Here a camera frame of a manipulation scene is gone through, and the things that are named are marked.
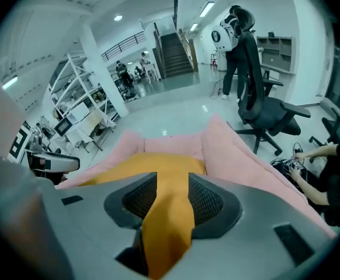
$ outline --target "stair railing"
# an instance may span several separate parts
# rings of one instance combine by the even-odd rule
[[[140,44],[143,41],[145,41],[145,35],[144,32],[142,31],[116,44],[114,47],[110,48],[109,50],[101,54],[101,57],[104,61],[108,61],[109,59],[112,59],[114,56],[122,53],[124,50],[127,50],[128,48],[131,48],[134,45]]]
[[[195,45],[193,43],[193,39],[187,39],[185,34],[183,33],[182,29],[179,29],[179,33],[177,33],[183,48],[187,54],[189,63],[191,63],[191,66],[193,68],[194,72],[199,71],[199,66],[197,64],[197,56],[196,56],[196,50],[195,50]]]

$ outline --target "gray floor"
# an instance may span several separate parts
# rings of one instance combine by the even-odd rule
[[[210,65],[199,65],[199,71],[196,73],[186,73],[151,83],[148,80],[143,80],[140,83],[135,83],[134,87],[140,97],[147,97],[202,82],[215,82],[223,78],[224,74],[224,72],[216,71],[214,68],[210,69]]]

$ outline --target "person's arm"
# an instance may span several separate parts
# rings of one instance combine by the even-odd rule
[[[312,150],[310,152],[306,152],[306,157],[307,158],[315,158],[317,156],[336,156],[336,149],[338,145],[333,144],[333,145],[324,145],[320,146],[315,150]]]
[[[317,156],[336,156],[338,145],[325,145],[316,148],[315,150],[309,152],[298,152],[294,155],[300,163],[304,161],[305,158],[316,158]]]
[[[303,190],[307,198],[317,205],[329,205],[326,192],[319,192],[316,188],[309,185],[305,179],[303,179],[298,169],[290,169],[291,178],[299,185]]]

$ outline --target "staircase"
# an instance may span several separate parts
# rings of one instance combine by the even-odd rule
[[[161,36],[166,78],[188,74],[193,68],[176,33]]]

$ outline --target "computer monitor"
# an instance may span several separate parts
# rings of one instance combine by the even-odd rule
[[[60,135],[60,137],[63,137],[71,127],[72,123],[67,117],[65,117],[54,127],[54,130],[58,135]]]

